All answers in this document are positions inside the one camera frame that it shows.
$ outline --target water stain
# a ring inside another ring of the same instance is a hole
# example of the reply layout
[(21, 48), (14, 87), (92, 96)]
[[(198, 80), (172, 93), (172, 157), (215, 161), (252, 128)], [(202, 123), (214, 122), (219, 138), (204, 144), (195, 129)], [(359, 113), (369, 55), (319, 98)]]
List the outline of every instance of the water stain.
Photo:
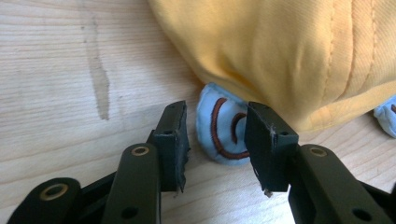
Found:
[(78, 9), (98, 114), (101, 119), (109, 119), (108, 110), (110, 108), (110, 102), (108, 93), (110, 82), (100, 58), (97, 41), (98, 25), (95, 14), (86, 7), (84, 0), (78, 0)]

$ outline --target wooden table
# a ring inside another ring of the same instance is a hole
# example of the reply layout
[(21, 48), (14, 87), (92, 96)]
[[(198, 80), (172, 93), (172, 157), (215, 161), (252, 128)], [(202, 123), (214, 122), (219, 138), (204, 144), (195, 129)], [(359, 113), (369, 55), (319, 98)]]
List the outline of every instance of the wooden table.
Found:
[[(197, 144), (203, 87), (144, 0), (0, 3), (0, 223), (36, 185), (82, 186), (114, 172), (166, 105), (186, 100), (192, 151), (184, 194), (163, 194), (163, 223), (292, 223), (286, 193), (266, 199), (251, 165), (211, 161)], [(359, 179), (390, 191), (396, 140), (371, 114), (301, 143), (332, 149)]]

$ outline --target stuffed toy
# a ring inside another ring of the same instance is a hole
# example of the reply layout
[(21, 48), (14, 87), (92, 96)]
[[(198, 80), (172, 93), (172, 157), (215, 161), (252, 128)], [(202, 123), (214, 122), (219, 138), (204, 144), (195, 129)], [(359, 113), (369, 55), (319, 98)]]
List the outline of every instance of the stuffed toy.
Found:
[(375, 111), (396, 137), (396, 1), (150, 0), (204, 83), (197, 132), (208, 155), (248, 161), (247, 101), (297, 132)]

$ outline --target wooden surface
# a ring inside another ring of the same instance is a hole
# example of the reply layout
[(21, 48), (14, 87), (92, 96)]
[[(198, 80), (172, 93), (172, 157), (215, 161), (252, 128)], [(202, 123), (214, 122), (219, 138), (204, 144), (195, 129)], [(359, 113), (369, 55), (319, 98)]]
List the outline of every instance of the wooden surface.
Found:
[[(163, 223), (292, 223), (287, 194), (260, 191), (251, 166), (214, 163), (194, 123), (200, 89), (143, 0), (1, 1), (0, 223), (36, 185), (82, 186), (114, 172), (163, 108), (187, 100), (192, 151), (184, 194), (163, 194)], [(359, 180), (390, 191), (396, 140), (371, 114), (301, 143), (332, 149)]]

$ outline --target blue plush foot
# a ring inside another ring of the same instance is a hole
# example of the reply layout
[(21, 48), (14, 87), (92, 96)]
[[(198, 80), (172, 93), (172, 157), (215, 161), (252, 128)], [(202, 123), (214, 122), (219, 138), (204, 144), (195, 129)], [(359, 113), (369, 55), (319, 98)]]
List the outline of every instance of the blue plush foot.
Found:
[(249, 162), (245, 147), (246, 103), (209, 83), (201, 92), (197, 106), (198, 141), (207, 155), (227, 165)]
[(374, 116), (378, 118), (382, 129), (396, 138), (396, 95), (374, 109)]

